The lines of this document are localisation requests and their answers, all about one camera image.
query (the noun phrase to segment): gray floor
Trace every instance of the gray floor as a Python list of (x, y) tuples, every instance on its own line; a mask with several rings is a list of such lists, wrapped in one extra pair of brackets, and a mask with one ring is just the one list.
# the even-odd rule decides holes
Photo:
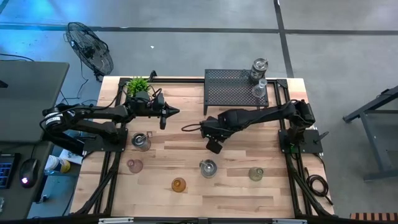
[[(280, 0), (286, 29), (397, 30), (395, 0)], [(272, 0), (10, 0), (1, 24), (67, 24), (113, 27), (278, 28)], [(114, 60), (111, 75), (198, 76), (206, 68), (249, 68), (258, 57), (270, 61), (269, 77), (286, 77), (279, 34), (171, 32), (97, 32)], [(398, 36), (288, 35), (294, 75), (304, 78), (323, 140), (325, 163), (335, 212), (396, 212), (398, 178), (364, 183), (377, 171), (360, 121), (341, 119), (398, 84)], [(34, 60), (69, 62), (62, 91), (75, 97), (83, 79), (80, 61), (64, 42), (63, 32), (0, 30), (0, 52)], [(90, 81), (81, 99), (97, 99), (100, 84)], [(50, 201), (34, 205), (30, 217), (63, 212), (74, 177), (51, 177)]]

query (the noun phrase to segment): potted plant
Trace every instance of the potted plant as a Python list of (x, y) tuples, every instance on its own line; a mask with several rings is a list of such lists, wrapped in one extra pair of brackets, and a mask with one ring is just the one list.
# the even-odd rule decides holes
[(148, 92), (149, 86), (145, 79), (142, 77), (132, 78), (127, 83), (127, 93), (130, 97), (136, 96), (139, 91)]

